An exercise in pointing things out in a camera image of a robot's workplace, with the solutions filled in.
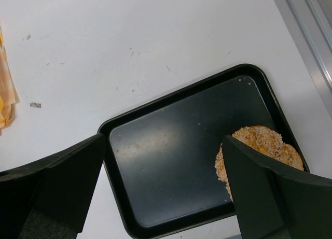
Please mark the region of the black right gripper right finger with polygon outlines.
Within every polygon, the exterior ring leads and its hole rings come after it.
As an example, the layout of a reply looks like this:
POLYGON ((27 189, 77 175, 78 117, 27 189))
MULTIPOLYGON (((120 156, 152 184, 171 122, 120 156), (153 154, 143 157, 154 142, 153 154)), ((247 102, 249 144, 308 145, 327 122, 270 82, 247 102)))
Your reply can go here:
POLYGON ((331 238, 331 179, 227 135, 222 150, 242 238, 331 238))

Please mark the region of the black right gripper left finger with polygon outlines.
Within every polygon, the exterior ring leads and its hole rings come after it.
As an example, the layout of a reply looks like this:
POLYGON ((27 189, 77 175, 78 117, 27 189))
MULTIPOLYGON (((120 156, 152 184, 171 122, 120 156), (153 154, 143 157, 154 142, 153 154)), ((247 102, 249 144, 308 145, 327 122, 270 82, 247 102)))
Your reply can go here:
POLYGON ((105 156, 101 134, 1 172, 1 238, 76 238, 105 156))

